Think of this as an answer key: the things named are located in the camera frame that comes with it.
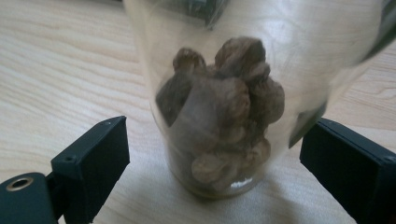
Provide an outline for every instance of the wood grain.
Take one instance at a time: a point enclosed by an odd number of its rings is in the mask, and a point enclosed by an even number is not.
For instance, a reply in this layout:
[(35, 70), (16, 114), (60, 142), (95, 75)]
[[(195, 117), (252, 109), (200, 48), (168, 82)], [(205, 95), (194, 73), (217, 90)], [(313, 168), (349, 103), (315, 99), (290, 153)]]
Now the wood grain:
[[(0, 3), (0, 182), (50, 172), (92, 125), (125, 115), (131, 164), (94, 223), (354, 223), (290, 150), (252, 191), (208, 202), (169, 173), (122, 4)], [(396, 151), (396, 44), (325, 115)]]

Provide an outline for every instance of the glass jar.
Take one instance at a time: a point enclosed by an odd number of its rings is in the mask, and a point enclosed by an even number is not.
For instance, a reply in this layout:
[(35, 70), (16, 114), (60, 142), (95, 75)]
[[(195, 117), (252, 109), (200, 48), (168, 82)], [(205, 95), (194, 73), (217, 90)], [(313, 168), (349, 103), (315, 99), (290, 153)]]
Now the glass jar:
[(367, 68), (377, 0), (124, 0), (175, 177), (253, 188)]

